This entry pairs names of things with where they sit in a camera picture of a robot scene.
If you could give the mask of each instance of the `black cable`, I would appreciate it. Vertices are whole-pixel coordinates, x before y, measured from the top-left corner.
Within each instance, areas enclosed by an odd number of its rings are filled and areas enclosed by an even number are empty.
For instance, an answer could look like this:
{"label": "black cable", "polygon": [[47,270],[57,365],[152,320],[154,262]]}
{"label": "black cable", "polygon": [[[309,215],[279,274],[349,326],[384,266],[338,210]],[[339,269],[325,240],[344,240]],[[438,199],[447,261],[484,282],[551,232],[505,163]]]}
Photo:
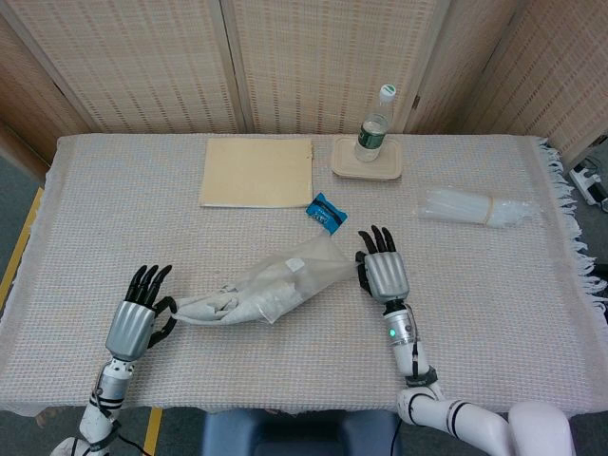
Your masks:
{"label": "black cable", "polygon": [[146,453],[145,450],[141,446],[137,445],[135,442],[131,442],[130,440],[125,439],[121,434],[118,434],[118,438],[121,439],[126,444],[131,445],[132,447],[135,447],[136,449],[141,451],[142,454],[144,454],[145,456],[152,456],[150,453]]}
{"label": "black cable", "polygon": [[399,418],[399,423],[397,423],[397,428],[395,429],[395,434],[392,436],[392,442],[390,442],[390,455],[392,456],[392,452],[395,450],[395,442],[397,441],[397,436],[399,435],[399,428],[401,427],[401,418]]}
{"label": "black cable", "polygon": [[414,341],[414,348],[411,350],[411,373],[414,379],[418,378],[418,341]]}
{"label": "black cable", "polygon": [[74,444],[72,445],[71,456],[75,456],[76,455],[76,447],[77,446],[78,446],[78,439],[76,437],[74,437]]}

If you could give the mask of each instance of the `floor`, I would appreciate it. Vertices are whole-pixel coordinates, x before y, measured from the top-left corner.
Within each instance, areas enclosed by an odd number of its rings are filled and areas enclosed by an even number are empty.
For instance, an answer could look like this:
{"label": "floor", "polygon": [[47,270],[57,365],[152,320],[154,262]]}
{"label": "floor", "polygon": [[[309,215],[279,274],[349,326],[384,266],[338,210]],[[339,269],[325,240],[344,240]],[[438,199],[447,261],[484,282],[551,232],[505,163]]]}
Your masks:
{"label": "floor", "polygon": [[[601,175],[608,184],[608,144],[595,154],[605,162]],[[19,237],[37,185],[26,176],[0,159],[0,274],[4,272]],[[588,254],[608,263],[607,233],[608,214],[597,207],[589,207],[580,196],[577,218],[583,228],[583,240],[589,245]],[[75,435],[82,408],[54,409],[42,416],[26,418],[7,411],[0,411],[0,443],[2,454],[14,456],[50,454],[66,437]],[[150,409],[133,408],[121,415],[123,435],[143,443]],[[156,454],[200,454],[200,436],[204,425],[204,413],[194,408],[170,408],[162,413],[161,429]],[[608,448],[608,412],[576,416],[571,427],[579,456],[603,455]],[[404,454],[461,456],[481,455],[482,452],[459,442],[432,428],[401,426]],[[125,456],[141,454],[137,449],[118,443],[116,453]]]}

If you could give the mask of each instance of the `woven fabric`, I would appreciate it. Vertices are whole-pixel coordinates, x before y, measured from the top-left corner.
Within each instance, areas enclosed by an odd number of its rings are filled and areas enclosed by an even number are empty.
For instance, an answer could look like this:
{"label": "woven fabric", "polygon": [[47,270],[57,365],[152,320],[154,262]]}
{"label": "woven fabric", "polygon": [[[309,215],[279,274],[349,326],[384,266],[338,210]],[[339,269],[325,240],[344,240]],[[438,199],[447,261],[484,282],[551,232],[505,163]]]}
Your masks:
{"label": "woven fabric", "polygon": [[226,20],[236,23],[255,132],[356,133],[388,83],[397,87],[393,128],[403,131],[441,2],[233,3]]}
{"label": "woven fabric", "polygon": [[607,20],[603,0],[527,2],[461,131],[543,135],[577,164],[608,124]]}
{"label": "woven fabric", "polygon": [[89,129],[2,16],[0,48],[0,121],[52,162],[59,137]]}
{"label": "woven fabric", "polygon": [[[302,208],[199,207],[209,137],[60,140],[0,325],[0,407],[33,413],[86,403],[108,357],[112,316],[140,265],[173,264],[163,294],[205,295],[321,230]],[[377,223],[392,231],[446,396],[492,410],[524,399],[571,413],[608,408],[606,351],[538,139],[394,138],[404,147],[403,176],[377,182],[338,178],[335,137],[313,136],[313,187],[348,212],[334,235],[348,257],[363,247],[357,230]],[[503,230],[418,219],[429,185],[530,200],[542,213]],[[353,279],[274,325],[179,322],[137,363],[127,403],[395,409],[405,382],[382,312]]]}
{"label": "woven fabric", "polygon": [[7,3],[101,131],[237,131],[207,2]]}

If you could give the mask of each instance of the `blue snack packet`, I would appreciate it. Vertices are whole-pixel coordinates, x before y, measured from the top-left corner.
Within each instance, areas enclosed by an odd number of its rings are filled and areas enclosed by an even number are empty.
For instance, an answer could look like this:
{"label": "blue snack packet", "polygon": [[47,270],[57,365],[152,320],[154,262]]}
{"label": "blue snack packet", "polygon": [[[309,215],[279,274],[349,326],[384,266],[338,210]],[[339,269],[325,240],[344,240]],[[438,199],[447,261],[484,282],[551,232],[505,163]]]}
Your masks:
{"label": "blue snack packet", "polygon": [[345,212],[339,211],[322,193],[313,199],[313,202],[306,208],[306,213],[321,223],[331,235],[348,218]]}

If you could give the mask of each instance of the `plastic bottle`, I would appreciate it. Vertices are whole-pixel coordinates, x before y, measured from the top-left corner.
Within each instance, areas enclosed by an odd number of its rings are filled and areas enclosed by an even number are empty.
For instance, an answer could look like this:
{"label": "plastic bottle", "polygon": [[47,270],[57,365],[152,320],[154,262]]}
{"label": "plastic bottle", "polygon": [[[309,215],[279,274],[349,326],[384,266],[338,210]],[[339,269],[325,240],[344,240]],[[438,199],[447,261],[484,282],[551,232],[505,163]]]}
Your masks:
{"label": "plastic bottle", "polygon": [[361,124],[354,155],[361,162],[372,162],[380,153],[380,147],[392,123],[392,101],[397,90],[394,85],[384,84],[370,113]]}

